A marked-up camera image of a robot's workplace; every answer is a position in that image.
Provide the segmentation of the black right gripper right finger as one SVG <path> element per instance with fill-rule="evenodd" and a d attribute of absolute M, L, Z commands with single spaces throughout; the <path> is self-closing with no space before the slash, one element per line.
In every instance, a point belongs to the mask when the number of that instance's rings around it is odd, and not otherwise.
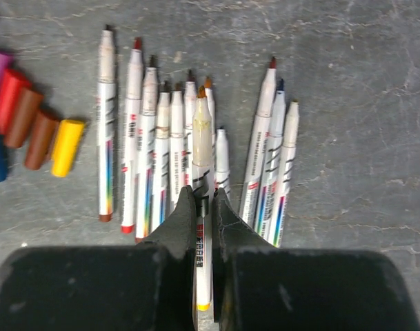
<path fill-rule="evenodd" d="M 212 207 L 212 290 L 214 322 L 220 330 L 223 326 L 223 300 L 226 280 L 231 276 L 226 273 L 228 257 L 237 248 L 268 248 L 259 235 L 236 214 L 230 205 L 224 189 L 214 193 Z"/>

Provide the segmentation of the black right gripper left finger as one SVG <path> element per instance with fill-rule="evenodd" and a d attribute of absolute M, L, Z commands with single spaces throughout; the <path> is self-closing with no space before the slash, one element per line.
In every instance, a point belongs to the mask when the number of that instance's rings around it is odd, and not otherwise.
<path fill-rule="evenodd" d="M 189 186 L 181 189 L 172 214 L 137 245 L 138 330 L 194 330 L 195 199 Z"/>

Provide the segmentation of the pens pile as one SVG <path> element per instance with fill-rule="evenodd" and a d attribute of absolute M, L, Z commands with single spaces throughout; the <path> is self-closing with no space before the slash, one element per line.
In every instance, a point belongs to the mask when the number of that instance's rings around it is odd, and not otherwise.
<path fill-rule="evenodd" d="M 259 196 L 261 172 L 276 88 L 276 76 L 277 60 L 275 56 L 272 56 L 261 84 L 254 116 L 239 209 L 240 218 L 251 228 L 254 224 L 254 214 Z"/>

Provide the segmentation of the red capped marker pen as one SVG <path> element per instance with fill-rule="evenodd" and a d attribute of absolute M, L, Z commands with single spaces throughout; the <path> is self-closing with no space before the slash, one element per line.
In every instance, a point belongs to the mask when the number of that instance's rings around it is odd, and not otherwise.
<path fill-rule="evenodd" d="M 158 85 L 157 59 L 155 55 L 151 55 L 143 80 L 143 99 L 138 124 L 137 213 L 135 219 L 135 241 L 137 243 L 149 233 L 152 153 Z"/>

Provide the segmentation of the brown capped marker pen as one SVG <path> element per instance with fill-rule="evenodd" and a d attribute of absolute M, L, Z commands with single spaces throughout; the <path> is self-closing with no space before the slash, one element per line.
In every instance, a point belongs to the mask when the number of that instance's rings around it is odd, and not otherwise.
<path fill-rule="evenodd" d="M 136 186 L 137 117 L 141 105 L 143 77 L 142 40 L 136 37 L 130 53 L 127 71 L 124 151 L 122 162 L 123 196 L 121 231 L 130 234 L 134 230 L 134 195 Z"/>

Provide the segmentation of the yellow pen cap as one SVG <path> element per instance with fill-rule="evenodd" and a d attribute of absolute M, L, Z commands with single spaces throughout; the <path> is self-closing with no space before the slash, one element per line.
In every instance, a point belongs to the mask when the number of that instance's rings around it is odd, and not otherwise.
<path fill-rule="evenodd" d="M 51 173 L 55 177 L 66 177 L 72 168 L 85 123 L 64 119 L 59 124 L 51 155 Z"/>

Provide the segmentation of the yellow capped marker pen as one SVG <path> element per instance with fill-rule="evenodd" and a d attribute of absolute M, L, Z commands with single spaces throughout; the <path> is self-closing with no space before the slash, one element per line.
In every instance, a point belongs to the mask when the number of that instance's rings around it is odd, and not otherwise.
<path fill-rule="evenodd" d="M 186 143 L 185 149 L 185 184 L 192 186 L 192 152 L 193 152 L 193 140 L 192 140 L 192 121 L 196 106 L 197 90 L 195 77 L 192 70 L 189 69 L 188 76 L 185 84 L 184 102 L 185 102 L 185 138 Z"/>

